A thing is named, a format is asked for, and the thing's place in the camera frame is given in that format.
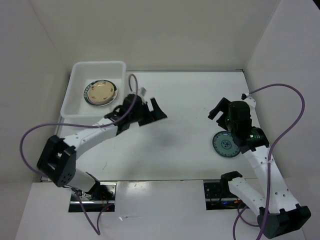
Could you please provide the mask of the beige plate with black patch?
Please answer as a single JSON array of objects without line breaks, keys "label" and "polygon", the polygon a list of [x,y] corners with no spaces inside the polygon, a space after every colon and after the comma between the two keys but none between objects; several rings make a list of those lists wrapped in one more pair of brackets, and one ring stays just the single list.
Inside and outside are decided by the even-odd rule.
[{"label": "beige plate with black patch", "polygon": [[116,97],[112,97],[107,100],[94,101],[94,100],[90,99],[89,97],[84,98],[84,100],[92,106],[105,106],[105,105],[112,103],[115,99],[116,99]]}]

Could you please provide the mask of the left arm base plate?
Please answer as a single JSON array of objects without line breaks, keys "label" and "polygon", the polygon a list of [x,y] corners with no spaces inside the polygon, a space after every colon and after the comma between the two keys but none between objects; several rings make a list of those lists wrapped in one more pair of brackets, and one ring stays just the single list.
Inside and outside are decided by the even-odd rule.
[{"label": "left arm base plate", "polygon": [[107,207],[106,212],[115,211],[116,200],[116,182],[102,181],[97,191],[88,194],[81,190],[77,190],[79,199],[81,200],[86,212],[98,213],[103,208]]}]

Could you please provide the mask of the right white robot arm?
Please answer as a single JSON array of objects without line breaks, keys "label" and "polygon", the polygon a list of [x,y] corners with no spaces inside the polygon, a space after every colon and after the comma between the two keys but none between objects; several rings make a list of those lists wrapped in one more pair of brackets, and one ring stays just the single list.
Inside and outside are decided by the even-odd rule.
[{"label": "right white robot arm", "polygon": [[263,194],[252,188],[237,171],[221,175],[219,191],[225,197],[237,196],[257,217],[262,234],[273,239],[299,230],[311,217],[307,206],[300,205],[289,190],[272,156],[270,143],[259,127],[252,125],[251,108],[245,101],[222,98],[208,118],[230,133],[233,142],[248,160]]}]

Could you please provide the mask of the teal patterned small plate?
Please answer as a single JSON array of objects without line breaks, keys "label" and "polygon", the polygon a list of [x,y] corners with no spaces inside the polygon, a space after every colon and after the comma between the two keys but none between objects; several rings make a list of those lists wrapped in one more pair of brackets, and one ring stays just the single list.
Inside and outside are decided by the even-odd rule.
[{"label": "teal patterned small plate", "polygon": [[216,153],[224,158],[234,158],[241,152],[228,131],[217,132],[212,138],[212,146]]}]

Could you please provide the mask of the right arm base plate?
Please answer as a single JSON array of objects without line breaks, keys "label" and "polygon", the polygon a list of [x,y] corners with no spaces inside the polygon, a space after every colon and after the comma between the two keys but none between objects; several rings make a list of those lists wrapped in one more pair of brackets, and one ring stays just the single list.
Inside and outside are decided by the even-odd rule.
[{"label": "right arm base plate", "polygon": [[206,210],[243,209],[243,202],[232,193],[223,192],[219,180],[205,180],[203,182]]}]

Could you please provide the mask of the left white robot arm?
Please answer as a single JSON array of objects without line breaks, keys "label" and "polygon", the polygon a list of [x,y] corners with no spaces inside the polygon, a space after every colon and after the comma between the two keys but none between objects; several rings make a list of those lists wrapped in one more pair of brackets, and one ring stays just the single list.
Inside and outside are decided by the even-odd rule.
[{"label": "left white robot arm", "polygon": [[129,94],[121,105],[116,106],[96,124],[65,137],[51,136],[37,162],[37,169],[57,187],[78,190],[87,199],[96,199],[100,194],[101,182],[92,174],[77,169],[78,158],[96,145],[128,130],[132,123],[144,126],[166,119],[167,115],[156,99],[151,98],[150,102],[153,110],[149,110],[143,97]]}]

